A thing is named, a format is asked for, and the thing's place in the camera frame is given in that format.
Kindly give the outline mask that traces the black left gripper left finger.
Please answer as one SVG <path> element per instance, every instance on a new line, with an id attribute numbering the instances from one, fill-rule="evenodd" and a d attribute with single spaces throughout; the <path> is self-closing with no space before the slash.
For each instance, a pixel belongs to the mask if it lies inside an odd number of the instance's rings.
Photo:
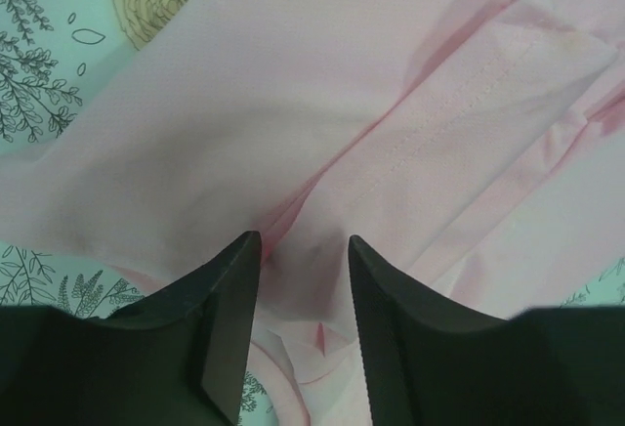
<path id="1" fill-rule="evenodd" d="M 5 425 L 233 425 L 262 243 L 247 232 L 210 262 L 111 316 L 1 311 Z"/>

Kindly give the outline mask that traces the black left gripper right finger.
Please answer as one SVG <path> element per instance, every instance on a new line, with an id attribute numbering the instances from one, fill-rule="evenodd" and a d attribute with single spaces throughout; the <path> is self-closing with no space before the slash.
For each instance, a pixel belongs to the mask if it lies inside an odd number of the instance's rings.
<path id="1" fill-rule="evenodd" d="M 620 425 L 624 311 L 498 319 L 393 267 L 362 238 L 349 270 L 376 425 Z"/>

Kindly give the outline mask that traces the pink t shirt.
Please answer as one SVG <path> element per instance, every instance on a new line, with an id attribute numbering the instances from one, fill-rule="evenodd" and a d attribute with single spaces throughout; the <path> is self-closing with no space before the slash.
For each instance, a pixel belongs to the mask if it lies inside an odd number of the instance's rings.
<path id="1" fill-rule="evenodd" d="M 153 291 L 244 231 L 281 425 L 367 425 L 357 234 L 490 315 L 624 255 L 624 0 L 188 0 L 51 143 L 1 237 Z"/>

